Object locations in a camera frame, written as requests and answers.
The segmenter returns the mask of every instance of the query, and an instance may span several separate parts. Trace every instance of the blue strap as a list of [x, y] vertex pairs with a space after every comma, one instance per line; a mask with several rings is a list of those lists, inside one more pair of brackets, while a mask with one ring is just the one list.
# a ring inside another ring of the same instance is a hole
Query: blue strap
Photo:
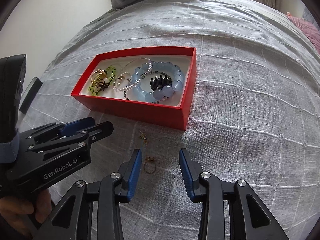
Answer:
[[0, 143], [0, 163], [13, 163], [18, 156], [19, 151], [19, 132], [8, 143]]

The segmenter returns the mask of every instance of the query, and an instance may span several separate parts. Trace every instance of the pink pillow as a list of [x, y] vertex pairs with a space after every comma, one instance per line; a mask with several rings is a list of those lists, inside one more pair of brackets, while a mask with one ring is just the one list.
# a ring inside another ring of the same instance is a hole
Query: pink pillow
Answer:
[[300, 18], [287, 16], [290, 21], [294, 23], [311, 41], [311, 43], [316, 47], [316, 50], [320, 54], [320, 32], [314, 27], [310, 22], [306, 22]]

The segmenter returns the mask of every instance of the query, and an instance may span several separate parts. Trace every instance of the blue beaded bracelet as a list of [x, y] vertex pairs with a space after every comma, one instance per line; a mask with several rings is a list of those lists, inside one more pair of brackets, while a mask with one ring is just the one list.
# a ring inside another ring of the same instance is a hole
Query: blue beaded bracelet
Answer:
[[[146, 72], [148, 69], [148, 64], [144, 63], [141, 67], [137, 67], [134, 70], [134, 74], [131, 76], [131, 82], [135, 82], [141, 78], [141, 75]], [[164, 63], [152, 62], [152, 70], [158, 70], [161, 72], [171, 72], [174, 74], [172, 79], [172, 85], [164, 86], [162, 89], [156, 89], [153, 92], [145, 92], [138, 83], [133, 92], [140, 101], [146, 101], [148, 103], [159, 103], [159, 101], [166, 100], [168, 97], [171, 97], [175, 91], [182, 91], [184, 83], [184, 74], [180, 70], [179, 66], [173, 65], [171, 62]]]

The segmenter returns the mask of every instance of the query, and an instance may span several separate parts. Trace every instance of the finger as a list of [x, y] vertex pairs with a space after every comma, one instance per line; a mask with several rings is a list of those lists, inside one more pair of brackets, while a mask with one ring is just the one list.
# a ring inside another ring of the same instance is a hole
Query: finger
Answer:
[[31, 202], [16, 197], [3, 197], [0, 199], [0, 210], [9, 210], [16, 214], [32, 214], [33, 205]]
[[31, 232], [25, 226], [25, 224], [23, 223], [23, 220], [18, 214], [13, 213], [10, 210], [3, 210], [1, 212], [1, 215], [12, 228], [17, 230], [19, 233], [23, 234], [24, 236], [31, 238]]
[[51, 211], [51, 195], [49, 190], [46, 189], [39, 193], [36, 201], [36, 220], [42, 224]]

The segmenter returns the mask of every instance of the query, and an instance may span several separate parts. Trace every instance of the black rectangular object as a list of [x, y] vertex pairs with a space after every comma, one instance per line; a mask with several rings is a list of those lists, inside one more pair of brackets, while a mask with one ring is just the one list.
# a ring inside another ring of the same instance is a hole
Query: black rectangular object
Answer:
[[34, 77], [21, 97], [19, 106], [20, 112], [22, 112], [23, 114], [27, 113], [33, 99], [35, 98], [41, 86], [41, 80], [37, 77]]

